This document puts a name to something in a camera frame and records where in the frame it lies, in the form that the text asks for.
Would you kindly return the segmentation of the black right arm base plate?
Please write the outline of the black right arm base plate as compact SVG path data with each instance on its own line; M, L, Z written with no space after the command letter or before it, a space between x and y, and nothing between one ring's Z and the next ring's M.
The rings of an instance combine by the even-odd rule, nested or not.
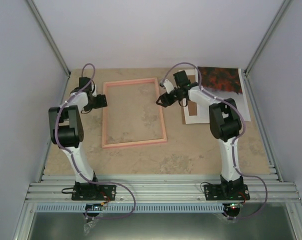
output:
M246 184L235 187L226 184L204 184L202 186L207 201L247 201L250 193Z

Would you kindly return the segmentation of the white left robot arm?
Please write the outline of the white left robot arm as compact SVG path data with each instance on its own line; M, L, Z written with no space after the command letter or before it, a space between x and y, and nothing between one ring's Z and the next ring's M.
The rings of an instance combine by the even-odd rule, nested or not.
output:
M83 187L83 194L90 200L99 197L101 188L94 183L98 180L84 151L81 112L89 113L91 110L107 106L104 94L92 93L88 89L74 89L63 104L48 110L51 141L66 155L74 171L75 182L87 183Z

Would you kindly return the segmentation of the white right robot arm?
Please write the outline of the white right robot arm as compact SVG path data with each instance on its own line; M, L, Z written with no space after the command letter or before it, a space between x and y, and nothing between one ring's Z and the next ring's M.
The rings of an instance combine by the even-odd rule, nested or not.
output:
M164 108L182 100L194 102L208 107L209 128L215 139L218 140L222 162L220 193L227 200L233 199L239 193L237 185L243 183L243 177L237 166L238 138L240 130L244 130L244 119L233 98L223 99L215 96L204 87L186 85L172 87L170 91L160 95L156 104Z

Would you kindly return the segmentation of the white mat board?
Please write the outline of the white mat board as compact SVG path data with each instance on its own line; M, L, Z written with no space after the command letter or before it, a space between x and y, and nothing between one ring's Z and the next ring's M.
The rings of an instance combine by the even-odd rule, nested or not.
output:
M183 99L182 102L182 122L184 124L209 124L209 105L210 98L204 95L205 100L202 100L202 104L198 104L193 101L188 101L186 105L186 100Z

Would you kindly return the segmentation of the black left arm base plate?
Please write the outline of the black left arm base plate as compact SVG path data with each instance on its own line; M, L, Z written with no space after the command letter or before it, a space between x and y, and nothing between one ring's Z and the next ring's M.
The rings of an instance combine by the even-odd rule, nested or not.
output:
M116 185L92 184L76 182L73 186L71 199L73 201L114 201L116 196Z

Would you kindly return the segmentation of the red forest photo print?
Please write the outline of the red forest photo print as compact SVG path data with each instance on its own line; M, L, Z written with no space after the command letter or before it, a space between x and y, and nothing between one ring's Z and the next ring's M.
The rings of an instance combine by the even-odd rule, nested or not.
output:
M234 99L238 111L246 122L251 121L244 81L239 68L198 67L201 85L222 99Z

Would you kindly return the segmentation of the brown cardboard backing board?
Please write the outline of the brown cardboard backing board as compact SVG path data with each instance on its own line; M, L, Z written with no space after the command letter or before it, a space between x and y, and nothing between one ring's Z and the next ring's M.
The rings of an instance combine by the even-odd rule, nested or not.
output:
M198 82L198 76L195 69L186 69L186 75L191 83ZM186 107L181 108L182 123L185 125L189 124L200 124L201 119L198 116L197 104L192 101L188 101Z

